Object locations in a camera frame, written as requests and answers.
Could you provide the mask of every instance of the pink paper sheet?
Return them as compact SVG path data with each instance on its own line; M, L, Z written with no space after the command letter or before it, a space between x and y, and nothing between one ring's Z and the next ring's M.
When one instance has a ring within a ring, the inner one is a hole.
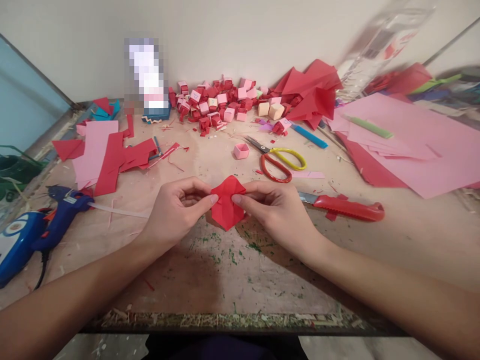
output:
M325 179L324 173L318 171L292 171L291 177L298 179Z
M366 145L362 147L387 170L425 199L480 181L480 131L439 113L408 104L380 93L351 102L335 111L369 119L389 129L409 144L426 144L439 158L385 158Z
M118 133L118 131L119 122L117 120L86 123L85 152L83 156L72 160L76 175L75 182L79 189L88 182L90 182L89 186L97 182L104 162L109 135Z
M385 139L354 123L350 124L350 130L348 132L348 140L361 145L366 145L373 151L380 151L400 157L420 160L432 160L438 158L438 156L426 145L415 142L410 143L408 138L402 139L401 137L401 135L395 135L392 138Z

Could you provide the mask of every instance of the clear plastic bottle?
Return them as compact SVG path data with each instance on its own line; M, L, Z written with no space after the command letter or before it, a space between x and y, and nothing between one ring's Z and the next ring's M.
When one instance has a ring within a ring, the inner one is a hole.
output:
M373 39L343 76L344 89L337 96L351 102L359 96L377 74L419 32L437 7L438 0L400 0L389 13Z

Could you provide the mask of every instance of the red origami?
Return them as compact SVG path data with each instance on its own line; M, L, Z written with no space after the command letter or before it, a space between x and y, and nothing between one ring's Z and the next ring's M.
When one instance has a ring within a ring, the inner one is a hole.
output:
M246 190L233 175L227 177L219 186L211 190L218 195L218 201L211 208L211 217L225 231L230 230L244 218L244 210L232 201L232 195L245 194Z

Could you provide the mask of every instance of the white wall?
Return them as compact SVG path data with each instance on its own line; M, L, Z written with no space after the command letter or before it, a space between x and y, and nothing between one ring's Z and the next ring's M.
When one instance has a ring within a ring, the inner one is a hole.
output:
M124 96L124 38L163 37L170 84L196 85L224 73L272 85L290 67L302 71L315 58L338 65L390 2L5 1L0 33L76 102ZM440 0L392 65L428 59L478 16L478 0Z
M480 22L472 27L457 42L437 57L427 67L434 76L455 68L469 65L480 66Z

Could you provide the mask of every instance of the scissor blade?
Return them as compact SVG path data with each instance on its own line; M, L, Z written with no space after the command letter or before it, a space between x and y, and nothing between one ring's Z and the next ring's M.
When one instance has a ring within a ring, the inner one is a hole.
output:
M250 137L250 136L245 136L245 140L247 140L248 142L250 142L252 145L254 145L258 150L260 150L262 153L269 153L270 152L270 149L268 147L265 147L263 146L262 144L260 144L257 140L255 140L253 137Z
M300 197L300 200L302 203L308 203L308 204L315 204L315 201L317 201L318 196L312 195L306 192L298 192L298 196Z

